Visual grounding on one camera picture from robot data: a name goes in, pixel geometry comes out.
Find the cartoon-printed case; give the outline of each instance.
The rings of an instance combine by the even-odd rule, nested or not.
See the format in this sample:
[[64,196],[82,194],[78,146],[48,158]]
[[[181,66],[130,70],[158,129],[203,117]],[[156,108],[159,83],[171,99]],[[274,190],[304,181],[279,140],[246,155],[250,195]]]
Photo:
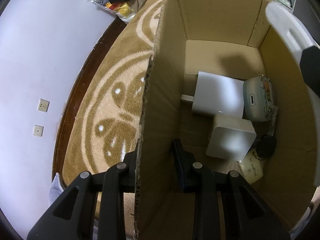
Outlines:
[[252,122],[271,120],[274,95],[272,83],[265,76],[254,77],[243,84],[244,110]]

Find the white plastic container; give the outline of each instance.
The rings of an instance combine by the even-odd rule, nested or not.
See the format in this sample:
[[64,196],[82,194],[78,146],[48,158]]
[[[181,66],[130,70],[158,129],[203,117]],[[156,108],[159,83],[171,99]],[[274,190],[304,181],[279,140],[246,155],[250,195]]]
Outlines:
[[246,80],[243,84],[244,110],[252,122],[270,121],[274,97],[272,84],[264,76]]
[[249,120],[216,114],[206,154],[211,157],[240,161],[256,138]]

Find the black key fob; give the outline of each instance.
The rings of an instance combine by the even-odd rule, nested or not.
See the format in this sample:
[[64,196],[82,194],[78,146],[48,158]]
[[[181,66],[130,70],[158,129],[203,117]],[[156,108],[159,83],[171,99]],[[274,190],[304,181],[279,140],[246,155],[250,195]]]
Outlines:
[[276,137],[266,134],[261,137],[261,141],[257,145],[257,155],[263,159],[269,158],[274,153],[276,146]]

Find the corrugated cardboard edge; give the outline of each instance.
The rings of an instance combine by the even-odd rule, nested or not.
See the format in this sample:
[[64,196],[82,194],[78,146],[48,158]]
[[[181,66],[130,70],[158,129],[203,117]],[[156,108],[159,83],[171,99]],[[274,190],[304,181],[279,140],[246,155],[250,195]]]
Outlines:
[[143,131],[144,131],[144,121],[145,121],[145,115],[146,115],[146,106],[148,103],[148,88],[149,88],[149,78],[150,74],[152,72],[152,69],[154,67],[154,62],[153,62],[153,57],[156,54],[156,52],[159,50],[159,30],[161,30],[163,18],[164,18],[164,8],[165,8],[166,1],[164,1],[164,5],[161,7],[160,11],[160,17],[159,17],[159,23],[158,27],[156,30],[155,38],[154,38],[154,47],[153,47],[153,55],[150,56],[149,59],[149,65],[146,71],[146,76],[145,76],[145,88],[143,92],[143,97],[142,97],[142,112],[141,112],[141,118],[140,118],[140,124],[139,124],[139,130],[140,130],[140,139],[138,141],[137,145],[137,162],[136,162],[136,186],[135,186],[135,205],[134,205],[134,234],[133,234],[133,239],[137,240],[139,238],[139,230],[138,230],[138,209],[139,209],[139,201],[140,201],[140,160],[141,160],[141,145],[143,142]]

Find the tan patterned rug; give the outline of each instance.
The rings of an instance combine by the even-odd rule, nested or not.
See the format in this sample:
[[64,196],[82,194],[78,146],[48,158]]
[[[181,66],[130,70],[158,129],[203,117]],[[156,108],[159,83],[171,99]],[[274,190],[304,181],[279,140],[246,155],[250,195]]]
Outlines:
[[[140,136],[144,76],[153,51],[161,5],[148,0],[122,31],[97,70],[77,113],[62,177],[106,171],[133,151]],[[99,215],[100,196],[96,216]],[[126,233],[133,235],[134,193],[124,196]]]

